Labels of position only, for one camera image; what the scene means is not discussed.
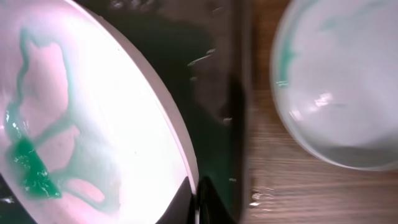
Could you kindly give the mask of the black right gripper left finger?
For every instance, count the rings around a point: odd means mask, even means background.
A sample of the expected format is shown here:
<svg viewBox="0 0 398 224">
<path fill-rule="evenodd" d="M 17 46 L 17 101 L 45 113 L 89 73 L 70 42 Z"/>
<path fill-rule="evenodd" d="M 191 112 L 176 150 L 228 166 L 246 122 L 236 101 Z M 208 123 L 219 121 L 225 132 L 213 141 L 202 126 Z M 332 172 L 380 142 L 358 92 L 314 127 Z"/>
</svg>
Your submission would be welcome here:
<svg viewBox="0 0 398 224">
<path fill-rule="evenodd" d="M 195 224 L 195 202 L 188 177 L 156 224 Z"/>
</svg>

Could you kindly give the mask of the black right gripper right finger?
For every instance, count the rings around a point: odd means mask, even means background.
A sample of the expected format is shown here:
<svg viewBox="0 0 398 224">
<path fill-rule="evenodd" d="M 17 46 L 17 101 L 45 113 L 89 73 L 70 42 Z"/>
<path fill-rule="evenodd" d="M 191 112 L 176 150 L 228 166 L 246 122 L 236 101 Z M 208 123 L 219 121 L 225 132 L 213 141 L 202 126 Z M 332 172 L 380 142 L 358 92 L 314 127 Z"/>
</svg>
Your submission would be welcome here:
<svg viewBox="0 0 398 224">
<path fill-rule="evenodd" d="M 209 177 L 198 185 L 198 207 L 200 224 L 236 224 L 223 205 Z"/>
</svg>

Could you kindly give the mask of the white plate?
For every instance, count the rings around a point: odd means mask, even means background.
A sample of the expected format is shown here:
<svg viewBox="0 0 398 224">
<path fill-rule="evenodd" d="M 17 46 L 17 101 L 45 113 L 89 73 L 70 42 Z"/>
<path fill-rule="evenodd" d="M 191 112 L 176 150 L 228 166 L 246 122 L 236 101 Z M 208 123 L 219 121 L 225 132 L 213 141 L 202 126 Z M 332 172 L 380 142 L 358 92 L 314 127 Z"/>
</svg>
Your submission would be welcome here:
<svg viewBox="0 0 398 224">
<path fill-rule="evenodd" d="M 198 166 L 140 51 L 75 1 L 1 2 L 1 222 L 156 223 Z"/>
<path fill-rule="evenodd" d="M 270 83 L 306 151 L 356 170 L 397 169 L 397 0 L 294 0 Z"/>
</svg>

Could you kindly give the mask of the large black serving tray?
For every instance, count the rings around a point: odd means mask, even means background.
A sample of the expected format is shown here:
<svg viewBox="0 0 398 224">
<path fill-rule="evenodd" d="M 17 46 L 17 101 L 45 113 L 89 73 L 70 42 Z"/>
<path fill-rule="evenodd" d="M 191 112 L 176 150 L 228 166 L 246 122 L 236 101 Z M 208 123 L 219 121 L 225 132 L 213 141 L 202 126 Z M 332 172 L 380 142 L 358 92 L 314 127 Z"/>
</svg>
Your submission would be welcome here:
<svg viewBox="0 0 398 224">
<path fill-rule="evenodd" d="M 146 58 L 189 133 L 198 185 L 209 177 L 231 218 L 242 213 L 244 92 L 232 1 L 75 1 Z M 198 185 L 196 204 L 198 211 Z"/>
</svg>

